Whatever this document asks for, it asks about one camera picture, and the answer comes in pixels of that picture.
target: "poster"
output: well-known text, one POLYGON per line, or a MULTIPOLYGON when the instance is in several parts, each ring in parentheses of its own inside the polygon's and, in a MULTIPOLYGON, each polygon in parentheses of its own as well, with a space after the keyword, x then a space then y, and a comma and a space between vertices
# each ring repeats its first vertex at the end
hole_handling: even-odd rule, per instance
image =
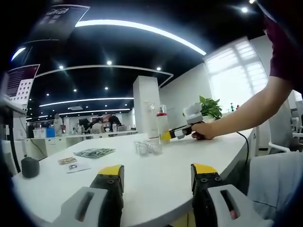
POLYGON ((29 93, 40 65, 27 65, 7 72, 9 76, 6 94, 13 103, 27 105, 29 93))
POLYGON ((50 39, 64 42, 89 8, 79 5, 52 6, 36 24, 26 43, 50 39))

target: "white bottle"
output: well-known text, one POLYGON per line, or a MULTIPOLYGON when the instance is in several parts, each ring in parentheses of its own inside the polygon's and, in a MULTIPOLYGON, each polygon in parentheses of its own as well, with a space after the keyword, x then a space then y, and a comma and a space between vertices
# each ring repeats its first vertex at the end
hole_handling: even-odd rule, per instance
POLYGON ((117 131, 117 124, 113 124, 113 131, 116 132, 117 131))
POLYGON ((157 125, 159 129, 160 144, 169 144, 169 140, 162 138, 162 135, 169 133, 169 121, 167 119, 166 106, 160 105, 157 113, 157 125))

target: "white pillar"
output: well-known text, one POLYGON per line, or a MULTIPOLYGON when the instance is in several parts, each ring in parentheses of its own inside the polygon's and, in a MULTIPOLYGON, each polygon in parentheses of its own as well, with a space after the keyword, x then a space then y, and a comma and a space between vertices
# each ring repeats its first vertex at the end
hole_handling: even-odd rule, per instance
POLYGON ((136 129, 139 133, 148 131, 148 116, 145 110, 145 102, 153 102, 160 105, 158 81, 155 77, 138 76, 133 84, 134 89, 134 112, 136 129))
POLYGON ((71 123, 70 123, 70 118, 69 117, 64 117, 64 125, 66 127, 66 130, 65 130, 65 134, 69 135, 71 134, 72 132, 72 129, 71 129, 71 123))

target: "white counter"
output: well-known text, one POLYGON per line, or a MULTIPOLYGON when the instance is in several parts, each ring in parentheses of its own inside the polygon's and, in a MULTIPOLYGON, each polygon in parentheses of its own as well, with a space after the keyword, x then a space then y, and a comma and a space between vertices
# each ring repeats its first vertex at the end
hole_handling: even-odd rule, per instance
MULTIPOLYGON (((242 132, 253 146, 255 130, 242 132)), ((78 189, 90 186, 98 171, 107 166, 125 166, 124 208, 122 227, 165 226, 191 209, 190 165, 200 163, 214 167, 225 178, 247 152, 245 139, 232 133, 213 140, 195 140, 190 136, 173 139, 163 147, 163 154, 140 157, 134 141, 146 139, 146 134, 85 140, 40 161, 40 174, 25 179, 13 177, 21 200, 38 217, 52 222, 61 205, 78 189), (58 159, 87 148, 115 148, 99 159, 77 157, 91 169, 67 174, 58 159)))

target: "led light strip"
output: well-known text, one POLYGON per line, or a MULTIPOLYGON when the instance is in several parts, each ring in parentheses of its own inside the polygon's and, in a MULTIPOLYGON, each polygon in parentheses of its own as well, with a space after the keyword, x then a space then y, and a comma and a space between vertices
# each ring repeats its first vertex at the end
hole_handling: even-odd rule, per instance
POLYGON ((20 49, 18 49, 17 51, 16 51, 16 53, 14 53, 14 55, 13 55, 13 57, 11 58, 11 60, 10 61, 13 61, 22 51, 24 51, 26 49, 26 47, 22 47, 22 48, 20 48, 20 49))
POLYGON ((116 26, 125 26, 125 27, 133 27, 133 28, 138 28, 142 29, 145 31, 149 32, 154 32, 159 35, 165 36, 167 38, 173 39, 179 43, 182 43, 185 46, 188 46, 189 48, 193 49, 194 51, 197 51, 198 53, 202 55, 206 55, 206 52, 201 50, 199 47, 191 44, 190 42, 172 34, 166 31, 163 31, 161 29, 148 26, 148 25, 143 25, 140 23, 135 23, 135 22, 130 22, 130 21, 123 21, 123 20, 86 20, 86 21, 79 21, 75 27, 82 27, 82 26, 92 26, 92 25, 116 25, 116 26))
POLYGON ((64 103, 76 103, 76 102, 85 102, 85 101, 98 101, 98 100, 131 100, 134 99, 133 97, 125 97, 125 98, 89 98, 89 99, 79 99, 79 100, 71 100, 71 101, 63 101, 58 103, 49 103, 39 105, 39 107, 48 106, 48 105, 57 105, 57 104, 64 104, 64 103))
POLYGON ((59 115, 68 115, 68 114, 84 114, 84 113, 95 113, 95 112, 109 112, 109 111, 123 111, 131 109, 114 109, 114 110, 91 110, 91 111, 80 111, 80 112, 69 112, 69 113, 60 113, 59 115))

